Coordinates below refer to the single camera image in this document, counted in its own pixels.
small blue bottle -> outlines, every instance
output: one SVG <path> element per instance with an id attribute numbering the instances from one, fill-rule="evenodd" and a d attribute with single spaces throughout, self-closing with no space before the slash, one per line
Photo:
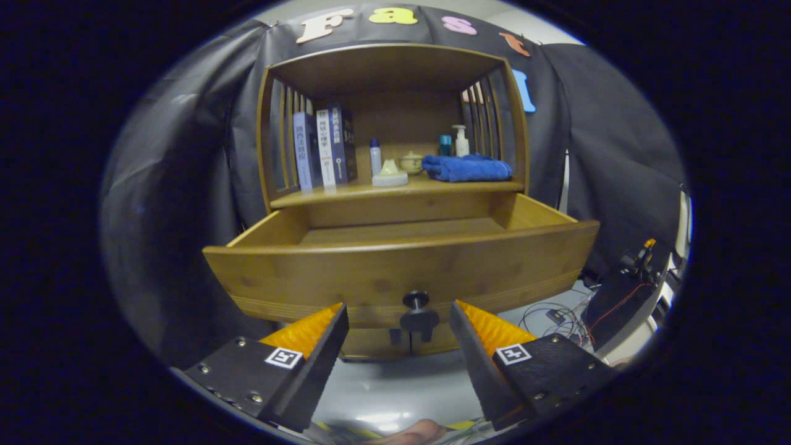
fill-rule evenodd
<path id="1" fill-rule="evenodd" d="M 451 137 L 450 135 L 440 136 L 440 156 L 451 156 Z"/>

lotion bottle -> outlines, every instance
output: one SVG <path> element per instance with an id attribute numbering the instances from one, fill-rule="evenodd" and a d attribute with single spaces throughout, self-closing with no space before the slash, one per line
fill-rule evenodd
<path id="1" fill-rule="evenodd" d="M 456 134 L 456 156 L 459 158 L 470 154 L 470 141 L 464 137 L 464 125 L 453 125 L 453 128 L 458 131 Z"/>

foam letter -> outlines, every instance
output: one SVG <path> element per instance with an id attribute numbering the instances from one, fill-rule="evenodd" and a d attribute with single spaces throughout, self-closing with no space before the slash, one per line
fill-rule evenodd
<path id="1" fill-rule="evenodd" d="M 379 8 L 373 11 L 373 15 L 368 17 L 373 23 L 400 23 L 401 25 L 414 25 L 418 19 L 410 10 L 404 8 Z"/>
<path id="2" fill-rule="evenodd" d="M 328 26 L 339 27 L 343 23 L 343 18 L 349 17 L 353 13 L 354 11 L 349 9 L 340 10 L 303 21 L 302 25 L 305 27 L 305 32 L 302 33 L 302 37 L 297 39 L 297 43 L 303 44 L 309 40 L 329 36 L 332 34 L 332 29 L 327 29 Z"/>
<path id="3" fill-rule="evenodd" d="M 475 31 L 475 28 L 472 27 L 472 23 L 463 18 L 443 17 L 442 23 L 443 26 L 451 31 L 461 32 L 462 34 L 469 34 L 471 36 L 478 33 L 478 31 Z"/>
<path id="4" fill-rule="evenodd" d="M 504 32 L 500 32 L 500 35 L 505 37 L 505 41 L 508 42 L 508 45 L 514 51 L 516 51 L 519 54 L 522 54 L 522 55 L 524 55 L 526 57 L 530 57 L 530 53 L 525 51 L 524 48 L 522 48 L 522 46 L 524 46 L 524 44 L 522 42 L 520 42 L 519 40 L 517 40 L 516 37 L 514 37 L 514 36 L 512 36 L 510 34 L 506 34 Z"/>
<path id="5" fill-rule="evenodd" d="M 519 71 L 511 68 L 513 77 L 517 80 L 517 87 L 519 87 L 519 95 L 522 96 L 522 108 L 525 112 L 536 112 L 536 106 L 530 102 L 530 94 L 528 93 L 528 76 Z"/>

hand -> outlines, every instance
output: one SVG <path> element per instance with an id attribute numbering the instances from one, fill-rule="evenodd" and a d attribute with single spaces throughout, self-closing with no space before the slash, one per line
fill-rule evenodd
<path id="1" fill-rule="evenodd" d="M 445 435 L 445 427 L 423 419 L 409 428 L 387 437 L 363 442 L 365 445 L 429 445 Z"/>

yellow tape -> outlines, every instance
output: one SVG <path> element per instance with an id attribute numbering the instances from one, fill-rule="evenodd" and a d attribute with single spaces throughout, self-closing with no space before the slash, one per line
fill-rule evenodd
<path id="1" fill-rule="evenodd" d="M 466 420 L 466 421 L 464 421 L 464 422 L 459 422 L 458 424 L 453 424 L 453 425 L 445 425 L 445 427 L 446 427 L 446 428 L 450 428 L 450 429 L 455 429 L 455 430 L 465 430 L 465 429 L 468 429 L 468 428 L 470 428 L 470 427 L 471 427 L 472 425 L 474 425 L 474 424 L 475 424 L 475 422 L 474 422 L 474 421 L 472 421 L 472 420 Z"/>
<path id="2" fill-rule="evenodd" d="M 360 435 L 362 437 L 365 437 L 367 439 L 381 439 L 382 438 L 381 435 L 378 435 L 378 434 L 376 434 L 373 431 L 368 431 L 368 430 L 365 430 L 365 429 L 351 429 L 350 428 L 349 431 L 353 432 L 356 435 Z"/>

